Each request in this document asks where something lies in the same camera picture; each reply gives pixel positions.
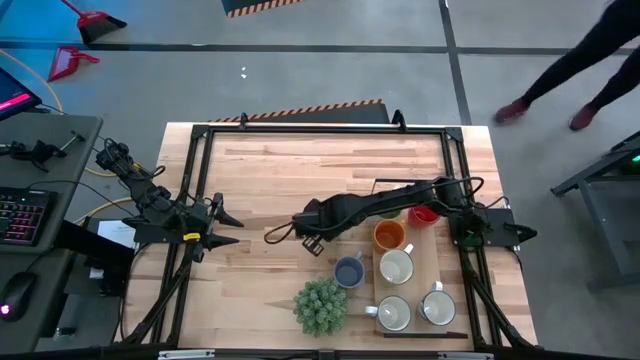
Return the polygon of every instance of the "gray floor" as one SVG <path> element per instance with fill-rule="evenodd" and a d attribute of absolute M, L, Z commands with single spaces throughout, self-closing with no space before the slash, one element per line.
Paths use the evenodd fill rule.
<path fill-rule="evenodd" d="M 522 122 L 495 127 L 492 113 L 520 95 L 557 56 L 505 55 L 508 50 L 502 55 L 461 55 L 459 71 L 471 114 L 461 119 L 461 93 L 454 90 L 449 56 L 425 53 L 450 45 L 438 0 L 305 0 L 238 19 L 227 19 L 219 0 L 76 3 L 130 23 L 105 43 L 410 47 L 403 53 L 91 51 L 100 64 L 83 66 L 52 85 L 65 111 L 103 117 L 102 135 L 129 144 L 136 160 L 148 167 L 157 160 L 166 122 L 202 121 L 241 111 L 383 98 L 412 123 L 470 120 L 487 125 L 517 220 L 539 231 L 524 246 L 522 258 L 540 344 L 559 351 L 640 357 L 640 288 L 597 295 L 587 291 L 586 281 L 611 269 L 606 249 L 593 235 L 581 198 L 569 194 L 557 199 L 548 191 L 638 130 L 640 91 L 603 110 L 580 133 L 566 127 L 624 57 L 607 59 L 554 90 Z M 449 0 L 448 6 L 460 47 L 553 53 L 579 41 L 605 3 Z M 61 6 L 50 0 L 15 1 L 0 23 L 0 41 L 79 41 L 73 14 Z M 53 51 L 9 52 L 41 75 L 48 73 Z M 46 88 L 27 72 L 5 58 L 0 58 L 0 66 L 54 105 Z M 86 174 L 83 181 L 110 198 L 126 196 L 113 180 Z M 101 203 L 79 189 L 68 218 L 75 220 Z"/>

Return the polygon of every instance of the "yellow and black striped tape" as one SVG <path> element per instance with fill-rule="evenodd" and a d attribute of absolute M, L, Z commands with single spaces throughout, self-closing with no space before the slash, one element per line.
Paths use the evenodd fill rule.
<path fill-rule="evenodd" d="M 346 103 L 340 103 L 340 104 L 309 106 L 306 108 L 299 108 L 299 109 L 293 109 L 293 110 L 283 110 L 283 111 L 274 111 L 270 113 L 253 114 L 253 115 L 249 115 L 248 118 L 249 118 L 249 121 L 264 120 L 264 119 L 275 118 L 280 116 L 306 114 L 306 113 L 312 113 L 312 112 L 318 112 L 318 111 L 336 110 L 336 109 L 342 109 L 342 108 L 374 105 L 374 104 L 382 104 L 382 103 L 383 103 L 382 99 L 353 101 L 353 102 L 346 102 Z M 238 121 L 240 121 L 240 116 L 220 118 L 217 120 L 209 120 L 209 122 L 238 122 Z"/>
<path fill-rule="evenodd" d="M 233 11 L 230 11 L 227 16 L 228 17 L 237 17 L 237 16 L 244 16 L 244 15 L 249 15 L 249 14 L 253 14 L 255 12 L 258 11 L 262 11 L 262 10 L 269 10 L 269 9 L 273 9 L 273 8 L 277 8 L 280 6 L 284 6 L 284 5 L 290 5 L 290 4 L 295 4 L 298 2 L 301 2 L 302 0 L 272 0 L 272 1 L 266 1 L 263 4 L 258 4 L 258 5 L 251 5 L 251 6 L 246 6 L 240 9 L 235 9 Z"/>

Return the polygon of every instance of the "computer keyboard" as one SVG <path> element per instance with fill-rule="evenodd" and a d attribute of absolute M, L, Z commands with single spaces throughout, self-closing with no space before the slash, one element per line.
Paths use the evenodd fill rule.
<path fill-rule="evenodd" d="M 55 193 L 0 187 L 0 244 L 35 246 Z"/>

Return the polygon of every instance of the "wooden tabletop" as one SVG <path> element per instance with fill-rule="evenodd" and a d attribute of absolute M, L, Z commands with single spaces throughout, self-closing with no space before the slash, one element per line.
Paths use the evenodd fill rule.
<path fill-rule="evenodd" d="M 167 124 L 158 160 L 167 170 L 155 182 L 173 194 L 180 188 L 192 125 Z M 489 130 L 469 126 L 463 127 L 463 133 L 471 175 L 486 181 L 477 200 L 488 203 L 502 195 Z M 200 163 L 202 147 L 196 164 Z M 240 239 L 240 243 L 206 253 L 201 264 L 194 264 L 180 346 L 471 350 L 468 325 L 463 329 L 469 334 L 467 340 L 383 339 L 374 332 L 375 320 L 364 315 L 365 306 L 375 305 L 371 234 L 366 226 L 325 244 L 318 258 L 293 237 L 278 245 L 263 240 L 266 231 L 289 222 L 312 198 L 323 200 L 341 192 L 366 195 L 374 178 L 432 179 L 439 175 L 444 175 L 441 145 L 429 135 L 216 134 L 205 195 L 222 192 L 227 212 L 245 228 L 217 227 L 216 233 Z M 456 302 L 457 316 L 468 319 L 460 262 L 450 243 L 446 220 L 438 222 L 435 232 L 440 278 Z M 151 246 L 136 262 L 126 301 L 127 333 L 158 296 L 166 251 L 164 245 Z M 367 275 L 360 288 L 348 291 L 345 328 L 331 337 L 304 335 L 292 313 L 293 297 L 306 281 L 331 277 L 338 258 L 358 251 L 364 254 Z M 505 249 L 487 248 L 486 253 L 496 302 L 524 338 L 535 343 L 516 258 Z M 171 315 L 173 303 L 169 309 Z M 482 305 L 479 311 L 483 334 L 490 341 Z"/>

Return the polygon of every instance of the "black pants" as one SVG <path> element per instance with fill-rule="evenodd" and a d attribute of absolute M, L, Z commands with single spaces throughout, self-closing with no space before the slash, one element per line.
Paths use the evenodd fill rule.
<path fill-rule="evenodd" d="M 614 1 L 580 44 L 551 65 L 521 99 L 527 105 L 531 105 L 542 95 L 613 54 L 638 35 L 640 35 L 640 0 Z M 640 83 L 640 47 L 633 51 L 618 73 L 587 105 L 598 111 L 633 90 L 638 83 Z"/>

